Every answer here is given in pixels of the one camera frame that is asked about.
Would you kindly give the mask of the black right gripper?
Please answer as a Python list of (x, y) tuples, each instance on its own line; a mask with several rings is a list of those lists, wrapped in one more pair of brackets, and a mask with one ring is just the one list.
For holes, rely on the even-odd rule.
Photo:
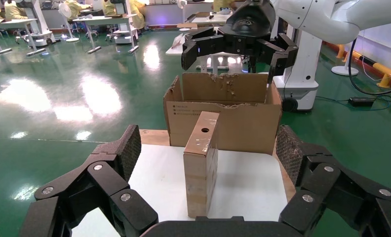
[[(226, 21), (226, 52), (259, 55), (259, 61), (270, 66), (267, 82), (292, 67), (299, 50), (284, 33), (270, 39), (274, 23), (275, 9), (269, 0), (247, 0)], [(224, 36), (213, 27), (190, 32), (182, 45), (182, 69), (188, 70), (198, 57), (224, 50)]]

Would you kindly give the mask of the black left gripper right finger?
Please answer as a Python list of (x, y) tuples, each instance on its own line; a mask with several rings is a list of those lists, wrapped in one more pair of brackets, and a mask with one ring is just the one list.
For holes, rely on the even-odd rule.
[(302, 141), (282, 125), (276, 154), (296, 188), (279, 221), (302, 236), (312, 234), (326, 210), (361, 237), (391, 237), (391, 189), (343, 166), (325, 147)]

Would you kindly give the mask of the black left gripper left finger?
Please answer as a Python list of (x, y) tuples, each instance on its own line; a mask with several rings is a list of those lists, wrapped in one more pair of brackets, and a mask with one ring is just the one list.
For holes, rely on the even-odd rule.
[(141, 148), (139, 127), (130, 125), (120, 139), (98, 145), (79, 167), (38, 188), (19, 236), (70, 237), (94, 209), (120, 236), (141, 236), (158, 223), (156, 211), (129, 184)]

